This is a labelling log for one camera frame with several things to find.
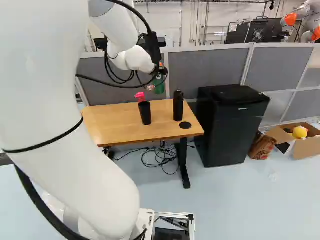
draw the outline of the light gray floor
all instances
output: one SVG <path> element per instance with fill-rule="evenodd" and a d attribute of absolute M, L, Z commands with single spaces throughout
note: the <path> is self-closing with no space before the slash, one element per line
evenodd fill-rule
<path fill-rule="evenodd" d="M 320 239 L 320 156 L 293 160 L 274 151 L 268 160 L 203 168 L 197 150 L 188 148 L 191 189 L 184 189 L 179 172 L 168 176 L 146 168 L 141 153 L 117 162 L 137 184 L 141 208 L 194 213 L 197 240 Z M 153 153 L 146 160 L 152 163 Z M 0 193 L 0 239 L 62 239 L 33 206 L 12 166 L 0 167 Z"/>

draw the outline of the cardboard box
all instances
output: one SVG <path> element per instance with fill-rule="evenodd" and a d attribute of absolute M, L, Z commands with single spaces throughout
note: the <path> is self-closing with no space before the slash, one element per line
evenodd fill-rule
<path fill-rule="evenodd" d="M 248 156 L 254 160 L 266 160 L 274 149 L 277 141 L 270 136 L 258 131 L 248 152 Z"/>
<path fill-rule="evenodd" d="M 296 139 L 284 131 L 302 126 L 308 129 L 308 135 L 304 139 Z M 296 160 L 313 157 L 320 154 L 320 130 L 306 122 L 284 124 L 273 127 L 266 133 L 267 136 L 277 141 L 276 147 L 286 156 Z"/>

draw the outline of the pink object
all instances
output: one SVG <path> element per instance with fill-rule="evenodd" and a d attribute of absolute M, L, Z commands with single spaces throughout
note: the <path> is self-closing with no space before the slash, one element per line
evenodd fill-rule
<path fill-rule="evenodd" d="M 138 92 L 134 97 L 138 99 L 138 103 L 146 101 L 145 93 L 143 91 Z"/>

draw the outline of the black bottle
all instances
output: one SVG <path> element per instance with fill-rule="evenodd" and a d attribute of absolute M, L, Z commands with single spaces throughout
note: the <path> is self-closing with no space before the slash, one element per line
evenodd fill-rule
<path fill-rule="evenodd" d="M 184 93 L 177 89 L 173 94 L 173 120 L 180 122 L 184 116 Z"/>

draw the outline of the yellow toy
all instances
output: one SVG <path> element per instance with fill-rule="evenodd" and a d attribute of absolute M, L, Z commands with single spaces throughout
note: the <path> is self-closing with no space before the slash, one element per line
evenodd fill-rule
<path fill-rule="evenodd" d="M 293 129 L 293 137 L 296 139 L 306 138 L 308 135 L 308 129 L 303 126 L 296 126 Z"/>

